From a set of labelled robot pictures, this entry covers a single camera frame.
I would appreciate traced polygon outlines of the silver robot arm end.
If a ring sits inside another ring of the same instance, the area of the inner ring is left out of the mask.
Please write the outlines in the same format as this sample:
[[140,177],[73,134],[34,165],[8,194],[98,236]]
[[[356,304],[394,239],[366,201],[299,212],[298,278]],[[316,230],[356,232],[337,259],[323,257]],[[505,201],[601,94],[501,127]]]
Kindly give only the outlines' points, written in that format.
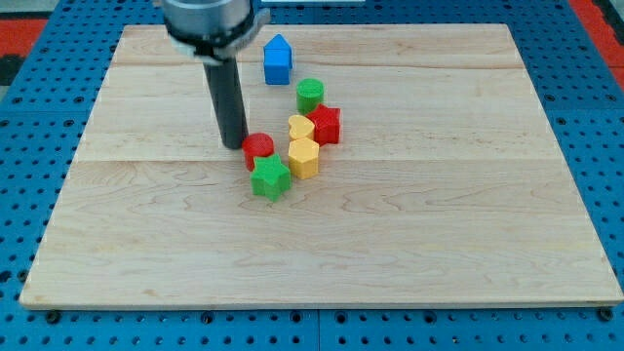
[[174,48],[210,66],[234,59],[271,21],[251,0],[162,0],[161,8]]

